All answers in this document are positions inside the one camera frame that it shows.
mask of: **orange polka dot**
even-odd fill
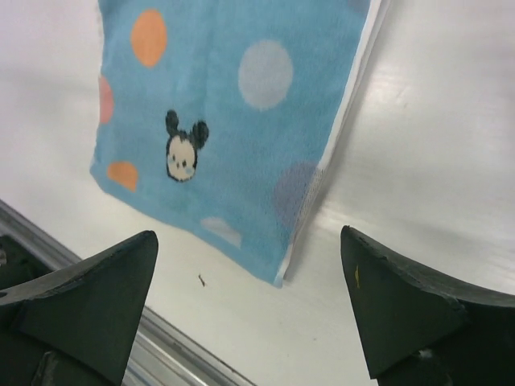
[[[167,48],[167,26],[157,10],[146,10],[134,23],[130,43],[138,60],[154,67]]]
[[[99,81],[100,90],[100,123],[107,123],[113,116],[114,99],[113,90],[105,76],[101,76]]]
[[[107,176],[130,191],[136,191],[138,169],[130,162],[113,162],[107,168]]]

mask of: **yellow mark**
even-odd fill
[[[360,288],[360,268],[358,266],[356,266],[356,271],[354,271],[354,277],[356,278],[356,284],[357,284],[357,289]]]

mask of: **silver metal bar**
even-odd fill
[[[51,269],[75,253],[0,200],[0,234],[9,234]],[[182,331],[145,307],[127,365],[126,386],[255,386]]]

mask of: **purple polka dot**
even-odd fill
[[[360,14],[367,14],[370,8],[370,0],[347,0],[348,5],[359,12]]]
[[[296,163],[282,172],[274,188],[274,209],[282,224],[293,229],[316,171],[313,163]]]

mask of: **white table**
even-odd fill
[[[392,0],[281,290],[89,176],[94,0],[7,1],[0,18],[0,198],[83,257],[154,229],[147,304],[256,384],[373,384],[341,269],[344,224],[515,294],[513,0]]]

